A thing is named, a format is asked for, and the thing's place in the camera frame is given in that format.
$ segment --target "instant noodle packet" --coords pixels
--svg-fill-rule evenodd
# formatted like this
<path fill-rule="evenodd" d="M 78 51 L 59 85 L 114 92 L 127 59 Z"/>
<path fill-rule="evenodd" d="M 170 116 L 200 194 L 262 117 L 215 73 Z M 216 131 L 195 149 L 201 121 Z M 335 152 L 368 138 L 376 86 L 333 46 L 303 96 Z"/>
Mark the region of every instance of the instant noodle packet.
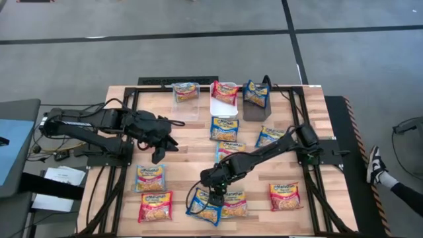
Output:
<path fill-rule="evenodd" d="M 269 185 L 273 212 L 302 208 L 299 203 L 298 182 Z"/>
<path fill-rule="evenodd" d="M 250 80 L 243 91 L 244 100 L 257 104 L 262 108 L 266 108 L 269 92 L 270 88 L 268 85 L 264 88 L 258 89 L 256 85 Z"/>
<path fill-rule="evenodd" d="M 245 192 L 227 192 L 222 208 L 222 218 L 247 216 L 247 200 Z"/>
<path fill-rule="evenodd" d="M 215 116 L 211 118 L 210 139 L 218 141 L 237 141 L 239 120 L 228 121 Z"/>
<path fill-rule="evenodd" d="M 206 209 L 203 212 L 200 212 L 199 214 L 193 214 L 193 213 L 201 211 L 204 208 L 204 206 L 207 204 L 208 199 L 209 199 L 208 192 L 204 192 L 203 190 L 196 188 L 196 193 L 191 200 L 191 205 L 186 211 L 186 215 L 194 216 L 196 218 L 206 220 L 208 222 L 211 222 L 213 225 L 217 227 L 220 221 L 222 207 L 217 207 L 217 206 L 208 204 Z"/>
<path fill-rule="evenodd" d="M 197 99 L 200 96 L 198 83 L 173 83 L 173 95 L 176 102 Z"/>
<path fill-rule="evenodd" d="M 223 158 L 226 156 L 239 152 L 239 151 L 245 151 L 245 143 L 237 143 L 237 142 L 224 142 L 220 141 L 217 143 L 216 146 L 216 157 L 215 162 L 220 162 Z"/>
<path fill-rule="evenodd" d="M 172 220 L 173 192 L 163 194 L 142 194 L 138 223 L 142 221 Z"/>
<path fill-rule="evenodd" d="M 147 168 L 137 165 L 135 192 L 166 191 L 165 165 Z"/>
<path fill-rule="evenodd" d="M 263 147 L 274 141 L 277 141 L 284 134 L 285 134 L 285 131 L 283 130 L 277 130 L 277 129 L 268 128 L 266 126 L 262 126 L 262 131 L 260 132 L 260 135 L 258 136 L 258 139 L 256 142 L 256 147 Z"/>
<path fill-rule="evenodd" d="M 219 81 L 214 81 L 214 87 L 211 96 L 227 104 L 235 105 L 235 101 L 237 100 L 237 92 L 238 87 L 232 87 L 227 84 L 219 83 Z"/>

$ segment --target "gray floor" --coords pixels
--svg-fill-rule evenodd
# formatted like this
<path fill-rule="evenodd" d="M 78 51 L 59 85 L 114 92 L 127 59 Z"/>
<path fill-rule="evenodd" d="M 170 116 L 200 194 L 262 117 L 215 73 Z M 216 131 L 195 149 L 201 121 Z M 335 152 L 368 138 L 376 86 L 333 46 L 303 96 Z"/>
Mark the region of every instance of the gray floor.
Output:
<path fill-rule="evenodd" d="M 417 0 L 288 2 L 296 28 L 423 23 Z M 0 40 L 286 28 L 279 0 L 9 0 L 0 13 Z M 379 144 L 392 175 L 423 192 L 423 183 L 395 161 L 390 138 L 392 126 L 423 110 L 423 30 L 303 34 L 298 42 L 309 83 L 322 85 L 327 95 L 347 96 L 366 148 Z M 299 84 L 288 35 L 0 46 L 0 101 L 94 103 L 104 100 L 109 85 L 134 85 L 138 77 L 218 75 L 242 83 L 264 74 Z M 400 159 L 415 173 L 423 172 L 420 144 L 415 133 L 396 138 Z M 25 170 L 84 163 L 28 163 Z M 423 219 L 388 190 L 379 192 L 393 234 L 421 237 Z M 74 221 L 41 225 L 36 236 L 57 237 L 74 228 Z"/>

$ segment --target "blue noodle packet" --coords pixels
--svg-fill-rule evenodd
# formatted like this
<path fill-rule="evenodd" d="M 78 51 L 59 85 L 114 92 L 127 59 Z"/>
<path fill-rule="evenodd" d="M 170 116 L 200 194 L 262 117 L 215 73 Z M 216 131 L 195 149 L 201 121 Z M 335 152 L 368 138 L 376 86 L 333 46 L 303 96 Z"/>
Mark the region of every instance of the blue noodle packet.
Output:
<path fill-rule="evenodd" d="M 212 116 L 210 126 L 210 139 L 217 141 L 237 141 L 239 120 L 225 120 Z"/>
<path fill-rule="evenodd" d="M 285 132 L 283 130 L 277 130 L 262 126 L 262 131 L 260 132 L 260 135 L 258 136 L 256 142 L 256 147 L 266 146 L 274 141 L 277 141 L 283 135 L 285 135 Z"/>
<path fill-rule="evenodd" d="M 204 192 L 203 190 L 196 188 L 196 193 L 191 200 L 191 205 L 185 214 L 211 222 L 214 226 L 217 227 L 217 225 L 219 225 L 222 207 L 217 207 L 217 206 L 208 204 L 206 209 L 203 212 L 200 212 L 199 214 L 193 214 L 193 213 L 201 211 L 204 208 L 204 206 L 207 204 L 208 199 L 209 199 L 208 192 Z"/>
<path fill-rule="evenodd" d="M 269 85 L 258 88 L 251 80 L 249 80 L 247 86 L 243 90 L 243 98 L 244 100 L 261 106 L 262 108 L 266 108 L 269 92 Z"/>

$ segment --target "white paper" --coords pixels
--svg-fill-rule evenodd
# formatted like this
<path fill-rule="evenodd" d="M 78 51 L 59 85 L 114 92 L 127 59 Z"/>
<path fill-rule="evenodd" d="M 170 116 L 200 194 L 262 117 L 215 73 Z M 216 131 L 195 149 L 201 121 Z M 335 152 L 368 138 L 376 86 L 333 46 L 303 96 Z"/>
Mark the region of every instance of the white paper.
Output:
<path fill-rule="evenodd" d="M 48 168 L 44 178 L 79 186 L 84 179 L 84 176 L 84 171 L 60 166 L 57 169 Z M 37 194 L 34 203 L 32 204 L 32 208 L 70 212 L 72 204 L 73 200 L 70 199 Z"/>

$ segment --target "orange striped edge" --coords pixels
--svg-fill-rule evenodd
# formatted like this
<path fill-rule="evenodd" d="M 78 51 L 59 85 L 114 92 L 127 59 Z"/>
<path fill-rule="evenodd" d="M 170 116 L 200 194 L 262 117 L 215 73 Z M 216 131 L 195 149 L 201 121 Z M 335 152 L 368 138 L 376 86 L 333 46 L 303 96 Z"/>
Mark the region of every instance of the orange striped edge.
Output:
<path fill-rule="evenodd" d="M 364 160 L 366 164 L 368 164 L 369 159 L 367 158 L 367 155 L 365 153 L 364 142 L 360 135 L 360 131 L 357 127 L 356 119 L 354 118 L 354 112 L 350 105 L 350 101 L 346 97 L 344 97 L 344 99 L 345 99 L 346 107 L 348 109 L 348 113 L 350 114 L 352 127 L 354 128 L 354 133 L 357 139 L 358 147 L 360 148 L 360 153 L 362 154 L 362 159 Z M 375 198 L 376 206 L 377 206 L 377 209 L 379 210 L 379 215 L 381 216 L 382 224 L 385 227 L 385 232 L 388 236 L 392 236 L 391 229 L 389 229 L 389 224 L 385 215 L 385 211 L 383 209 L 381 199 L 379 197 L 379 193 L 374 185 L 371 186 L 371 190 L 373 191 L 373 197 Z"/>

